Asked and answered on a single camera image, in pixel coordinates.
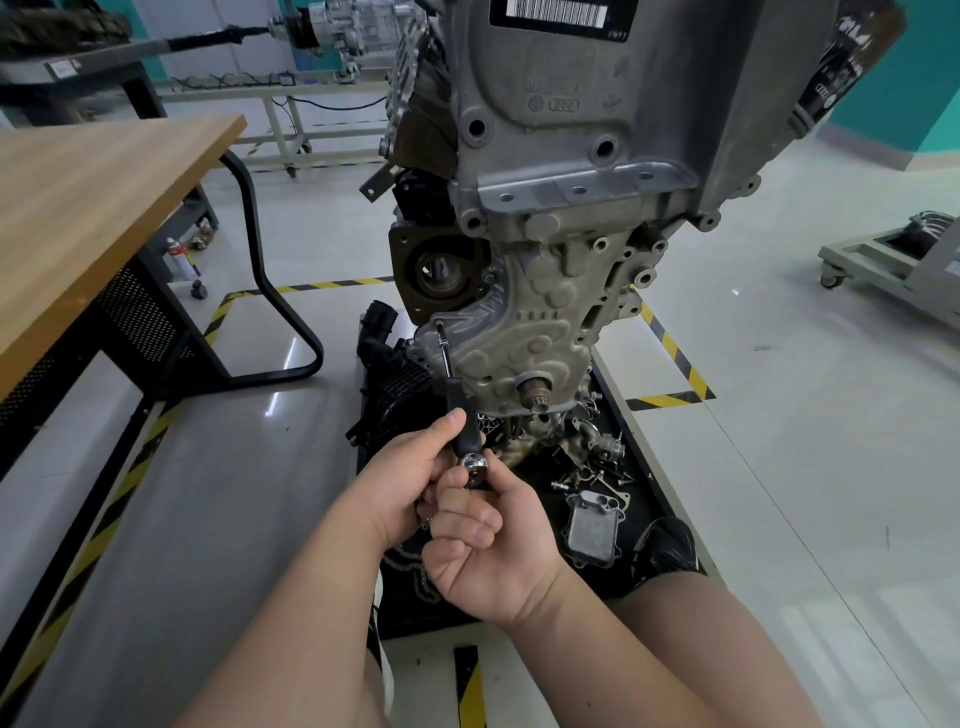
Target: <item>left hand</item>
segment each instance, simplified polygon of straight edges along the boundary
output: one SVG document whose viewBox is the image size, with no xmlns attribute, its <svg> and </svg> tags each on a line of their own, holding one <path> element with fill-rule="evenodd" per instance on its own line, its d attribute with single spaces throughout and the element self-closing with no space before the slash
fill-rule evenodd
<svg viewBox="0 0 960 728">
<path fill-rule="evenodd" d="M 370 515 L 386 551 L 417 530 L 414 502 L 457 458 L 447 447 L 464 428 L 467 415 L 457 407 L 427 429 L 397 435 L 357 475 L 343 498 Z"/>
</svg>

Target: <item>metal rack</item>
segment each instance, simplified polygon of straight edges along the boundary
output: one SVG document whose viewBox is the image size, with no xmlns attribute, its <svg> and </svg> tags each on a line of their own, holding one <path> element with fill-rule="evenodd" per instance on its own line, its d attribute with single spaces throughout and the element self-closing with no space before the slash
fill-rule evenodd
<svg viewBox="0 0 960 728">
<path fill-rule="evenodd" d="M 244 161 L 250 167 L 286 169 L 287 174 L 294 178 L 297 169 L 302 167 L 383 161 L 379 153 L 379 139 L 387 131 L 386 121 L 347 122 L 310 131 L 303 124 L 297 98 L 334 98 L 344 93 L 363 92 L 386 95 L 389 90 L 387 68 L 363 68 L 349 76 L 337 71 L 298 71 L 267 76 L 251 74 L 249 82 L 244 82 L 244 77 L 239 77 L 240 81 L 232 85 L 225 85 L 225 78 L 226 76 L 171 80 L 156 84 L 156 92 L 162 101 L 168 103 L 259 99 L 270 122 L 270 133 L 242 136 L 234 145 L 253 144 L 259 147 L 262 144 L 275 143 L 277 154 L 247 154 Z M 289 133 L 283 130 L 280 123 L 275 99 L 282 99 L 280 103 L 290 112 L 293 130 Z M 357 136 L 371 137 L 371 145 L 359 150 L 315 151 L 311 144 L 313 141 Z"/>
<path fill-rule="evenodd" d="M 825 245 L 820 283 L 836 288 L 862 279 L 960 329 L 960 221 L 954 220 L 922 256 L 892 245 L 905 228 Z"/>
</svg>

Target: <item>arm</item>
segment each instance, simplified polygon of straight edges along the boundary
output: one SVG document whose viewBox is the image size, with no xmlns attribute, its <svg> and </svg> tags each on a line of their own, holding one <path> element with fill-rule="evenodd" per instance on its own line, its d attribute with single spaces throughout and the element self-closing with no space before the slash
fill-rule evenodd
<svg viewBox="0 0 960 728">
<path fill-rule="evenodd" d="M 382 555 L 357 506 L 334 503 L 177 728 L 353 724 Z"/>
<path fill-rule="evenodd" d="M 506 631 L 563 728 L 721 725 L 566 563 Z"/>
<path fill-rule="evenodd" d="M 455 409 L 367 464 L 177 728 L 354 725 L 380 558 L 417 528 L 414 501 L 456 462 L 444 446 L 466 419 Z"/>
<path fill-rule="evenodd" d="M 534 489 L 485 454 L 495 494 L 464 490 L 458 468 L 420 506 L 440 593 L 507 632 L 563 728 L 720 726 L 566 564 Z"/>
</svg>

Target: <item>black metal table leg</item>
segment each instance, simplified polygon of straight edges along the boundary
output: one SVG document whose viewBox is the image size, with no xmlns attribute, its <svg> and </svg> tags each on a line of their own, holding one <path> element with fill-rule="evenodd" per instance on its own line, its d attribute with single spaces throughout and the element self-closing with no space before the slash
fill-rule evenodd
<svg viewBox="0 0 960 728">
<path fill-rule="evenodd" d="M 320 343 L 310 327 L 303 322 L 300 315 L 284 301 L 276 288 L 267 279 L 267 272 L 263 264 L 263 244 L 260 238 L 260 222 L 256 209 L 256 194 L 253 190 L 253 179 L 250 170 L 240 161 L 233 152 L 226 152 L 220 161 L 230 171 L 230 174 L 240 185 L 240 194 L 243 198 L 244 221 L 247 225 L 247 241 L 250 246 L 250 262 L 253 268 L 253 280 L 260 289 L 263 297 L 270 302 L 280 316 L 283 317 L 293 330 L 300 335 L 307 346 L 316 354 L 310 364 L 293 369 L 282 369 L 274 372 L 264 372 L 255 375 L 232 376 L 223 386 L 225 390 L 256 387 L 261 384 L 282 384 L 297 379 L 305 379 L 316 374 L 324 364 L 324 345 Z"/>
</svg>

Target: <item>teal wall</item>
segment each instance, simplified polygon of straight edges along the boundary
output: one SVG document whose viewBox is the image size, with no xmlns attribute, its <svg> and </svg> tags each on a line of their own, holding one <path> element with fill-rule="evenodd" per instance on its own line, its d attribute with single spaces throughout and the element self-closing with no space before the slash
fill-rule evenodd
<svg viewBox="0 0 960 728">
<path fill-rule="evenodd" d="M 907 152 L 960 149 L 960 0 L 900 1 L 906 34 L 830 123 Z"/>
<path fill-rule="evenodd" d="M 917 151 L 920 153 L 952 152 L 960 149 L 960 92 L 947 104 L 937 123 Z"/>
</svg>

